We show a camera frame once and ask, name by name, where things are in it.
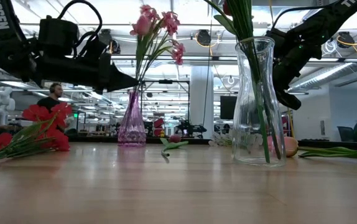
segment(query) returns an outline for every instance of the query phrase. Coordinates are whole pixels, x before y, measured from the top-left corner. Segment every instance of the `glass vase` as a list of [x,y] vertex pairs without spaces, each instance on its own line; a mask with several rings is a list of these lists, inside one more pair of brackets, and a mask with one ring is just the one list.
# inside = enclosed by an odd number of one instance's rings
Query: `glass vase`
[[144,122],[139,107],[139,92],[129,94],[129,104],[118,134],[118,146],[141,147],[146,145]]
[[240,81],[234,113],[233,158],[251,165],[284,165],[284,131],[272,84],[274,41],[252,37],[240,41],[235,49]]

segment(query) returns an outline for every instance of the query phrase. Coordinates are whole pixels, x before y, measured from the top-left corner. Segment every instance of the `desk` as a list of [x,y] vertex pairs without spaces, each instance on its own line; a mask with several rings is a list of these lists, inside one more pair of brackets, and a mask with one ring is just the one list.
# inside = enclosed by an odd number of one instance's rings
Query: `desk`
[[0,223],[357,224],[357,160],[289,159],[268,169],[231,162],[231,149],[161,145],[0,161]]

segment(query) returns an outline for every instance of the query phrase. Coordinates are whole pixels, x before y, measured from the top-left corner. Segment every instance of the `ceiling pipe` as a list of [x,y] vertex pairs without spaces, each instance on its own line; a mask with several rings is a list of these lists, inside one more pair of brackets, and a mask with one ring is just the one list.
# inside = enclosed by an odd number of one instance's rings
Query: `ceiling pipe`
[[[357,53],[350,55],[350,57],[357,57]],[[307,75],[305,78],[297,80],[290,86],[288,91],[307,91],[313,87],[324,85],[332,80],[336,80],[337,78],[341,78],[355,72],[357,72],[356,62],[343,63],[332,68],[323,68]]]

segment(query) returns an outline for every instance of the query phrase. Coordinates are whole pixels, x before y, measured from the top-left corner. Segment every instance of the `pink lily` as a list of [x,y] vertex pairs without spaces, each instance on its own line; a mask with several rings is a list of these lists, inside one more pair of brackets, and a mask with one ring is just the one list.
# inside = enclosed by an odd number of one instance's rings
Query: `pink lily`
[[146,35],[151,28],[152,22],[145,16],[141,15],[136,24],[132,24],[133,30],[130,35]]

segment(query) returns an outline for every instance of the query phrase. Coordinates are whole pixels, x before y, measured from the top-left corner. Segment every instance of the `monitor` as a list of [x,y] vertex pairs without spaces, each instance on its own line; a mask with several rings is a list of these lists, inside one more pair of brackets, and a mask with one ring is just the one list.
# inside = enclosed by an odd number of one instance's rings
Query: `monitor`
[[236,96],[220,96],[220,119],[234,119]]

